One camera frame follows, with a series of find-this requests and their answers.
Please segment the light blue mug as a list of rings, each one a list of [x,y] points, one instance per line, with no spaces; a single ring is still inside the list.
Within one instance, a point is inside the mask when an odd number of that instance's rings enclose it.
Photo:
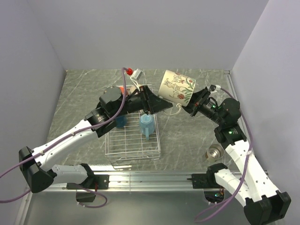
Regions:
[[[149,140],[150,135],[155,131],[155,121],[153,115],[143,114],[139,119],[140,132]]]

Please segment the cream mug green inside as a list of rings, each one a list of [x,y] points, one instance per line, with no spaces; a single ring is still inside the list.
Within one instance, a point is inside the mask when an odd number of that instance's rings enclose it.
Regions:
[[[167,113],[166,111],[164,111],[164,113],[169,116],[179,114],[182,107],[187,106],[190,102],[195,90],[195,85],[196,80],[194,78],[166,70],[158,90],[158,96],[176,104],[178,110],[175,113]]]

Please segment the dark blue mug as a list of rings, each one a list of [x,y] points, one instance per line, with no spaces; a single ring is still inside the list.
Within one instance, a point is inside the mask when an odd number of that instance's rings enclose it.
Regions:
[[[127,118],[125,115],[116,117],[115,121],[116,121],[116,128],[123,128],[127,124]]]

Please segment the beige tall printed mug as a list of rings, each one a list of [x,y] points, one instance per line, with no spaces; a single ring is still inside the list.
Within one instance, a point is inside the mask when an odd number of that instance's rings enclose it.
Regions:
[[[140,92],[140,87],[136,87],[134,85],[131,86],[130,88],[130,94],[132,95],[136,95]]]

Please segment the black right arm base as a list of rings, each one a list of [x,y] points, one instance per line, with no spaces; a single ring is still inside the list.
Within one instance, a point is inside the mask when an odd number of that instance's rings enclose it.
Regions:
[[[187,180],[191,181],[193,189],[203,190],[204,199],[208,203],[217,204],[224,200],[224,189],[217,183],[209,181],[207,174],[193,173]]]

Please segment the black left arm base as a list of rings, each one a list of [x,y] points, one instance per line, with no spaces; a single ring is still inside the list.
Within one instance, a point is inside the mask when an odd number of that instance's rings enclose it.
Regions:
[[[95,175],[93,178],[88,178],[87,181],[84,181],[82,184],[67,183],[66,189],[76,191],[75,197],[78,205],[95,209],[104,207],[107,204],[108,199],[100,193],[100,190],[107,190],[108,187],[109,175],[101,174]],[[102,197],[104,202],[98,206],[91,205],[98,196]]]

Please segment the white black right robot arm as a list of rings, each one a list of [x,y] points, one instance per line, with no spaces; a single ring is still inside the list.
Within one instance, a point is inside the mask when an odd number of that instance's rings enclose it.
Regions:
[[[210,99],[213,90],[221,89],[212,85],[192,94],[184,110],[191,116],[201,113],[218,126],[214,129],[215,137],[226,153],[232,158],[241,178],[235,177],[222,163],[212,165],[207,170],[206,181],[209,186],[220,186],[231,193],[231,197],[210,207],[216,211],[199,220],[203,223],[226,208],[236,199],[242,205],[248,222],[252,225],[267,225],[285,217],[291,204],[287,192],[281,192],[265,173],[252,151],[253,138],[246,137],[238,119],[243,116],[240,103],[232,96],[221,104]]]

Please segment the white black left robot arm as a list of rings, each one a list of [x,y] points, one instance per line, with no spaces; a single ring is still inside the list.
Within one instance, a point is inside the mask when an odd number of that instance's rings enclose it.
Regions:
[[[147,85],[129,96],[125,96],[120,87],[107,88],[100,96],[97,107],[72,129],[40,147],[19,150],[20,170],[31,192],[39,193],[59,183],[92,187],[95,175],[88,164],[58,165],[57,162],[76,148],[115,128],[115,114],[122,116],[140,110],[146,114],[156,114],[171,107],[172,103],[155,95]]]

